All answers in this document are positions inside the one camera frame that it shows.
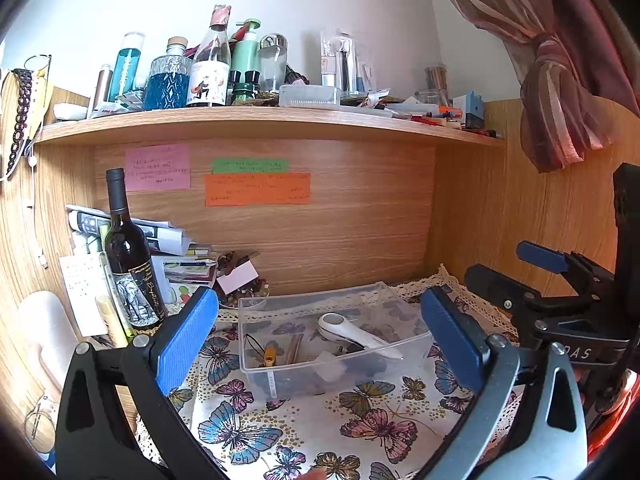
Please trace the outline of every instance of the pink foil cap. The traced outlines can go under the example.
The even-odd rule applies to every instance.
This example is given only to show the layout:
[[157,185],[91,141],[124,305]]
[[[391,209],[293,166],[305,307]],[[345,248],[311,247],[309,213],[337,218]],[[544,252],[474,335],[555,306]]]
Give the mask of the pink foil cap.
[[216,5],[213,7],[213,14],[211,15],[211,25],[224,25],[229,22],[229,14],[231,14],[230,5]]

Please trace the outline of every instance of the curtain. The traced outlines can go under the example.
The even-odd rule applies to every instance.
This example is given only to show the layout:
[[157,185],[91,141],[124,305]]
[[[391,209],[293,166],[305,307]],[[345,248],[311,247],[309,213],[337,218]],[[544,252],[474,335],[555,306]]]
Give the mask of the curtain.
[[607,0],[451,0],[501,38],[520,79],[522,148],[540,172],[614,140],[594,95],[640,116],[640,51]]

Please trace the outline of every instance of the wooden shelf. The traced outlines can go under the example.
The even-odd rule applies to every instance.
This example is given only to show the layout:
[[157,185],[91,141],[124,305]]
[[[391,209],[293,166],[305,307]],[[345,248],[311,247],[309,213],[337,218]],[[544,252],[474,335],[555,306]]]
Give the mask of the wooden shelf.
[[504,145],[500,139],[386,117],[330,110],[254,107],[155,110],[51,124],[43,129],[36,142],[101,146],[120,142],[225,137]]

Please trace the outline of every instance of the blue liquid bottle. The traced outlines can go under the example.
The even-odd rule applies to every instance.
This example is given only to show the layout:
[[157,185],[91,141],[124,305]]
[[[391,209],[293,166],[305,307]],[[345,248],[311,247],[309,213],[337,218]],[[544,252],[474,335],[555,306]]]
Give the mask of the blue liquid bottle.
[[124,35],[109,86],[110,102],[115,102],[117,96],[131,92],[133,89],[144,43],[145,35],[141,32],[128,32]]
[[186,38],[169,38],[166,56],[156,57],[151,63],[145,90],[145,110],[184,108],[187,104],[193,61],[183,56],[186,48]]

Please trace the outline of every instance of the white wall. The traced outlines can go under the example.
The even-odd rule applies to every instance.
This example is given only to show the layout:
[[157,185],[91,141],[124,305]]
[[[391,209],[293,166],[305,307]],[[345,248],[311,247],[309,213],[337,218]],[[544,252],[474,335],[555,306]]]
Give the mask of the white wall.
[[370,45],[378,87],[394,95],[423,88],[424,68],[441,61],[431,0],[31,0],[6,37],[3,65],[52,54],[54,83],[88,96],[101,64],[115,62],[125,32],[146,33],[139,70],[148,73],[169,37],[200,42],[216,3],[232,6],[232,22],[259,18],[258,33],[284,34],[290,65],[311,82],[320,80],[324,28],[340,27]]
[[519,98],[520,83],[502,40],[468,22],[449,0],[432,1],[449,97],[473,90],[483,101]]

